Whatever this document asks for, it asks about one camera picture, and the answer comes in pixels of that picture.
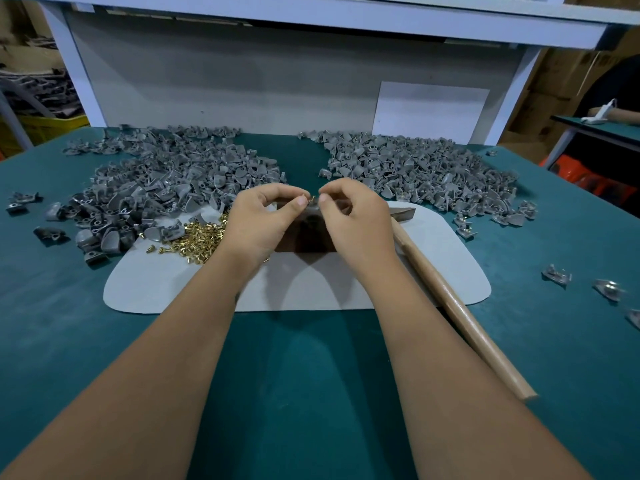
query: wall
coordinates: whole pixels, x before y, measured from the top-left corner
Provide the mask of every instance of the wall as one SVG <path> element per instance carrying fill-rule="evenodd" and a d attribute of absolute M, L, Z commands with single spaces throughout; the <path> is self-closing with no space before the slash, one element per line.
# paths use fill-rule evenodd
<path fill-rule="evenodd" d="M 380 81 L 488 88 L 486 137 L 521 50 L 67 14 L 109 125 L 229 125 L 247 132 L 371 130 Z"/>

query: pile of brass rivets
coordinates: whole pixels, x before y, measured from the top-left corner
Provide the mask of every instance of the pile of brass rivets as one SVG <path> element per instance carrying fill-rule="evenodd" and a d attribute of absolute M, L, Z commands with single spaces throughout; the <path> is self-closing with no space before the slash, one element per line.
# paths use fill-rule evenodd
<path fill-rule="evenodd" d="M 158 254 L 177 253 L 187 258 L 189 264 L 204 264 L 211 257 L 222 241 L 227 227 L 227 214 L 220 216 L 220 224 L 190 222 L 184 225 L 184 237 L 175 241 L 164 242 L 168 248 L 160 247 Z"/>

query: white board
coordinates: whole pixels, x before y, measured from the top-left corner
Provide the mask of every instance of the white board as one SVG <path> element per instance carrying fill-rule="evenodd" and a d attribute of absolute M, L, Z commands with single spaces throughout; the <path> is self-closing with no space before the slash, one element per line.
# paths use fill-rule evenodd
<path fill-rule="evenodd" d="M 412 203 L 389 206 L 416 207 L 403 227 L 465 304 L 489 297 L 491 285 L 482 268 L 441 215 Z M 200 268 L 175 254 L 146 254 L 150 244 L 137 240 L 111 272 L 104 286 L 107 306 L 121 312 L 162 313 Z M 337 253 L 274 253 L 245 287 L 236 311 L 367 308 L 373 308 L 371 300 Z"/>
<path fill-rule="evenodd" d="M 373 134 L 468 144 L 489 89 L 382 81 Z"/>

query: pile of gray plastic parts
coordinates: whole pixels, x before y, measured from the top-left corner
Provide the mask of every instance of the pile of gray plastic parts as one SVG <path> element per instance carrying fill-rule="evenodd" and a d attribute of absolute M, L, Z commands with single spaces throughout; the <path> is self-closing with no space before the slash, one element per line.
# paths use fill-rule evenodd
<path fill-rule="evenodd" d="M 322 143 L 331 153 L 320 177 L 354 178 L 386 199 L 428 202 L 441 212 L 456 212 L 458 233 L 466 239 L 475 234 L 467 218 L 491 214 L 500 225 L 522 226 L 538 213 L 532 202 L 514 206 L 515 172 L 489 167 L 452 140 L 329 131 L 298 137 Z"/>
<path fill-rule="evenodd" d="M 94 143 L 69 142 L 68 155 L 124 152 L 133 158 L 98 168 L 91 186 L 68 205 L 52 204 L 47 219 L 76 220 L 81 229 L 76 244 L 87 264 L 128 250 L 143 233 L 153 241 L 178 239 L 184 235 L 177 220 L 181 213 L 198 212 L 206 204 L 222 213 L 246 188 L 286 182 L 276 160 L 234 144 L 238 133 L 226 127 L 123 128 Z M 174 220 L 159 226 L 158 217 Z"/>

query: finger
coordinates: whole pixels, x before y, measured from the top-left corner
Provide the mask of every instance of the finger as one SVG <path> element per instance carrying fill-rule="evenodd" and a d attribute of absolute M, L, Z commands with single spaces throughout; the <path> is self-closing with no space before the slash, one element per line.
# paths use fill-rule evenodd
<path fill-rule="evenodd" d="M 322 217 L 324 217 L 324 222 L 328 228 L 332 227 L 339 219 L 346 218 L 329 194 L 320 194 L 318 206 L 320 207 L 320 212 L 322 212 Z"/>
<path fill-rule="evenodd" d="M 275 211 L 275 215 L 282 220 L 286 227 L 289 227 L 291 223 L 298 217 L 304 209 L 307 208 L 309 201 L 305 195 L 299 195 L 292 201 L 288 202 L 283 207 Z"/>
<path fill-rule="evenodd" d="M 311 198 L 311 194 L 299 187 L 292 187 L 285 184 L 265 184 L 254 187 L 252 190 L 256 191 L 258 200 L 265 207 L 278 198 L 292 200 L 300 195 L 304 195 L 307 199 Z"/>
<path fill-rule="evenodd" d="M 372 190 L 365 184 L 352 178 L 339 178 L 322 186 L 318 192 L 321 194 L 330 194 L 334 199 L 345 198 L 356 203 L 359 197 L 372 192 Z"/>

